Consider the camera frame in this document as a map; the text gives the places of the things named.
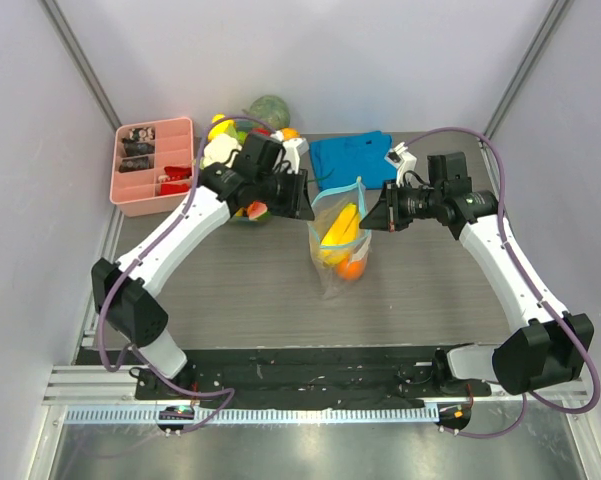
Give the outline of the yellow banana bunch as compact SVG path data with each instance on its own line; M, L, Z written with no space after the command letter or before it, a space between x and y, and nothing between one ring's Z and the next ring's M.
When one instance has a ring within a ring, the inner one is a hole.
M317 258L326 267L347 259L361 237L361 214L356 203L346 204L322 237Z

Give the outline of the clear zip top bag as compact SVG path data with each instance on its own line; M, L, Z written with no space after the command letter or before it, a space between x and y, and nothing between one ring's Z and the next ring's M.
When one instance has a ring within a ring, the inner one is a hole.
M372 234L360 222L367 214L362 178L326 189L312 201L315 214L308 223L311 261L325 299L341 294L364 274Z

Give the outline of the orange fruit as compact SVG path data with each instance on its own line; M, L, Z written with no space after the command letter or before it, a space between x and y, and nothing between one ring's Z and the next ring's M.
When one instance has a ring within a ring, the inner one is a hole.
M357 281L365 272L367 259L345 259L335 267L338 277L346 282Z

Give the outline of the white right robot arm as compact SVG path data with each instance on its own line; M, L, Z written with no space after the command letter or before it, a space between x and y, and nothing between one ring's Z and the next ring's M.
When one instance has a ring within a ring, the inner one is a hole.
M448 228L481 268L511 329L500 345L470 344L443 354L431 371L435 389L452 395L468 380L486 380L517 395L579 378L584 360L573 342L590 346L591 321L570 313L541 281L508 220L498 216L496 196L473 188L465 155L430 156L428 178L417 185L410 183L416 158L405 145L385 158L396 177L385 181L361 227L397 232L414 220L435 220Z

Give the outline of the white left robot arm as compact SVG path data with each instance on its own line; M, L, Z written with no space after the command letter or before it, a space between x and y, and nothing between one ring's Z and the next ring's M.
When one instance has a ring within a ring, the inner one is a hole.
M232 161L199 173L183 202L138 246L115 262L100 259L92 267L98 323L119 332L159 372L158 386L170 398L185 397L193 375L167 330L158 295L181 262L242 208L260 202L273 216L313 220L308 172L299 165L308 150L303 138L248 134Z

